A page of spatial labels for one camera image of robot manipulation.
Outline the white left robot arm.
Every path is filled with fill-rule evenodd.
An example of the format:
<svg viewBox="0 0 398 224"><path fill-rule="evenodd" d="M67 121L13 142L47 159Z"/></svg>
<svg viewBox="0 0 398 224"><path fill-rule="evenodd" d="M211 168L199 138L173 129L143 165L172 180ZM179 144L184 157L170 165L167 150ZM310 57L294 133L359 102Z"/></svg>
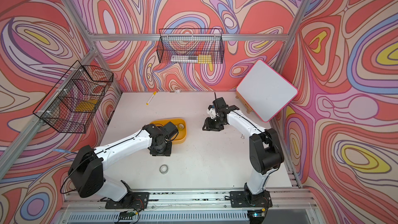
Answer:
<svg viewBox="0 0 398 224"><path fill-rule="evenodd" d="M148 124L111 144L95 148L84 146L76 154L67 179L71 180L81 198L97 195L119 203L130 201L132 191L128 184L105 176L104 171L121 159L144 149L148 149L152 156L169 157L172 142L178 134L179 130L172 122L162 127Z"/></svg>

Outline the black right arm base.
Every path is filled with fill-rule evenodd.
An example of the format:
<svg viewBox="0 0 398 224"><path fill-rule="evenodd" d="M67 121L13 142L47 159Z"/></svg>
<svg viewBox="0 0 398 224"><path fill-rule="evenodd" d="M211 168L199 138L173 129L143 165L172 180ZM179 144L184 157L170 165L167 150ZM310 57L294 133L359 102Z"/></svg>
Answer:
<svg viewBox="0 0 398 224"><path fill-rule="evenodd" d="M229 195L225 196L224 199L230 201L232 208L261 207L268 209L273 206L269 191L265 190L254 195L249 190L247 183L242 191L230 191Z"/></svg>

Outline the grey clear tape roll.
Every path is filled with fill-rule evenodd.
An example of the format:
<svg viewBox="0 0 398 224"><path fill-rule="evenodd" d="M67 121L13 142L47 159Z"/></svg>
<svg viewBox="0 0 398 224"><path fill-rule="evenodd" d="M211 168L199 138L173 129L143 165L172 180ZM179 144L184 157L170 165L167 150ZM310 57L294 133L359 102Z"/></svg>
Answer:
<svg viewBox="0 0 398 224"><path fill-rule="evenodd" d="M169 171L169 167L166 164L160 166L159 171L161 174L167 174Z"/></svg>

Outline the yellow plastic storage box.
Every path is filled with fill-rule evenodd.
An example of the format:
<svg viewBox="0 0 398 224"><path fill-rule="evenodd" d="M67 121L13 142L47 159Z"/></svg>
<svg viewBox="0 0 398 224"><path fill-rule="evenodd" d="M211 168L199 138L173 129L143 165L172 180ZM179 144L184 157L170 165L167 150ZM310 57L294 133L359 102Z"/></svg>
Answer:
<svg viewBox="0 0 398 224"><path fill-rule="evenodd" d="M186 122L184 119L182 119L182 118L160 119L160 120L152 121L151 124L154 124L159 128L163 128L169 122L173 123L177 127L177 129L178 129L179 124L183 124L185 126L184 130L178 129L178 135L173 140L173 145L182 144L186 140L186 137L187 137L187 125L186 125Z"/></svg>

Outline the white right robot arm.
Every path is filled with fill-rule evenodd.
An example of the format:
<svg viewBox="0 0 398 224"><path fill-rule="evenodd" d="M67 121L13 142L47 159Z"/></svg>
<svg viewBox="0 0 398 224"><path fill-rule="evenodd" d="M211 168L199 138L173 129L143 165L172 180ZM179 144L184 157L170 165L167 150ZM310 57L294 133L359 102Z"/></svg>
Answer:
<svg viewBox="0 0 398 224"><path fill-rule="evenodd" d="M264 192L270 175L279 170L285 161L277 132L254 123L237 106L228 105L222 97L215 97L207 113L203 131L220 132L225 125L230 125L248 138L253 172L244 188L251 196Z"/></svg>

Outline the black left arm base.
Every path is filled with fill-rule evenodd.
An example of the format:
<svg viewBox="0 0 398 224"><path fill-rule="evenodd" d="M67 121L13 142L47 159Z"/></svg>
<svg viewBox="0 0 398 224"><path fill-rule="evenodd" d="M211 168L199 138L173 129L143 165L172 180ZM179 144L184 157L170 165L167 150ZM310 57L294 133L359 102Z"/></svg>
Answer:
<svg viewBox="0 0 398 224"><path fill-rule="evenodd" d="M106 209L146 209L149 202L149 192L129 191L120 201L113 201L109 198L102 198L100 202L105 202Z"/></svg>

